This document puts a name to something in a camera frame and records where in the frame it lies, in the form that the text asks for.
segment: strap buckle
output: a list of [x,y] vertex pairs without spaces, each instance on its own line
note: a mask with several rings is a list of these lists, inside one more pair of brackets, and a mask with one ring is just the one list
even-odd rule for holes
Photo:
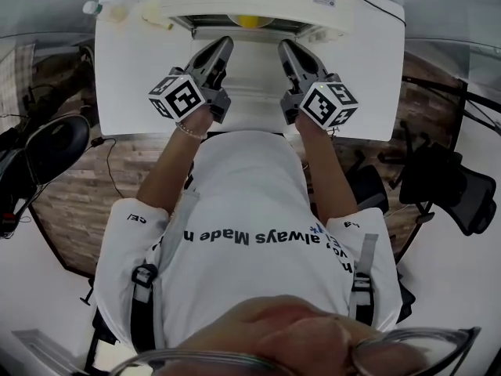
[[353,287],[351,288],[354,292],[373,292],[373,283],[368,275],[365,273],[356,273],[353,278]]
[[135,268],[132,273],[132,282],[141,287],[150,289],[153,285],[153,280],[158,276],[158,269],[155,265],[147,263]]

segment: eyeglass frame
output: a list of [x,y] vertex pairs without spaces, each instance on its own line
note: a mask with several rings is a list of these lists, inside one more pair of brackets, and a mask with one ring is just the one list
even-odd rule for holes
[[[425,336],[429,338],[437,337],[437,334],[444,336],[445,333],[453,334],[457,338],[461,338],[461,343],[457,345],[456,349],[448,354],[444,359],[440,362],[436,363],[432,367],[427,368],[424,371],[414,374],[413,376],[433,376],[437,373],[443,371],[445,368],[451,365],[457,358],[461,355],[459,362],[455,366],[454,370],[451,373],[451,376],[456,373],[459,369],[463,361],[466,359],[467,354],[469,353],[472,345],[474,344],[478,334],[480,333],[480,327],[472,327],[471,329],[459,329],[459,330],[449,330],[449,329],[441,329],[441,328],[432,328],[432,327],[416,327],[416,328],[403,328],[397,329],[393,331],[389,331],[387,333],[381,333],[377,335],[375,338],[369,338],[358,343],[351,350],[351,360],[354,365],[354,368],[357,372],[360,372],[359,367],[356,365],[356,359],[354,358],[354,353],[358,347],[362,347],[368,344],[377,344],[378,342],[383,342],[387,340],[391,340],[392,338],[396,338],[398,335],[402,335],[405,333],[414,333],[414,335]],[[459,336],[458,334],[467,333],[466,339],[462,338],[463,336]],[[253,356],[248,354],[236,353],[236,352],[220,352],[220,351],[190,351],[184,349],[155,349],[152,351],[142,352],[137,356],[130,358],[129,360],[124,361],[120,365],[116,366],[110,373],[109,376],[120,376],[121,373],[127,369],[127,367],[134,362],[144,362],[148,360],[148,366],[151,366],[151,363],[155,360],[195,360],[199,362],[212,362],[212,363],[223,363],[229,365],[242,365],[242,366],[260,366],[263,367],[263,370],[267,371],[281,371],[284,376],[297,376],[295,372],[283,366],[280,363],[267,360],[266,358],[261,358],[259,356]]]

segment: person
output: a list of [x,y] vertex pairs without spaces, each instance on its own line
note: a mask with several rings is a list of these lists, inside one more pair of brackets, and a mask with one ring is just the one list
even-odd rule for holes
[[[190,169],[197,202],[161,281],[165,346],[262,356],[305,376],[347,374],[350,347],[393,328],[402,300],[378,208],[358,211],[326,131],[300,112],[318,218],[301,160],[268,132],[222,133],[201,143],[213,118],[201,107],[172,134],[135,199],[111,209],[96,270],[96,302],[109,329],[132,346],[134,269],[158,246]],[[373,327],[347,318],[364,236],[377,234],[371,268]],[[408,374],[421,356],[387,369]],[[205,374],[194,369],[165,374]]]

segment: shoulder strap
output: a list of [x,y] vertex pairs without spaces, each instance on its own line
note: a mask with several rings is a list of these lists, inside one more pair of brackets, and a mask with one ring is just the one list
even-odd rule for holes
[[374,319],[374,289],[370,270],[374,262],[378,234],[366,234],[359,262],[355,266],[351,288],[349,316],[359,322],[372,325]]
[[155,263],[145,261],[132,273],[135,286],[131,307],[131,339],[137,353],[166,346],[161,311],[163,299],[157,276],[167,269],[174,258],[199,196],[193,191],[182,193],[176,212],[159,244],[160,252],[153,256]]

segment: bottle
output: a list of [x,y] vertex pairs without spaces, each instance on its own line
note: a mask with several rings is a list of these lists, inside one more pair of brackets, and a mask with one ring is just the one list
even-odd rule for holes
[[125,4],[113,4],[110,2],[86,2],[83,12],[95,16],[98,20],[118,23],[127,18],[128,7]]

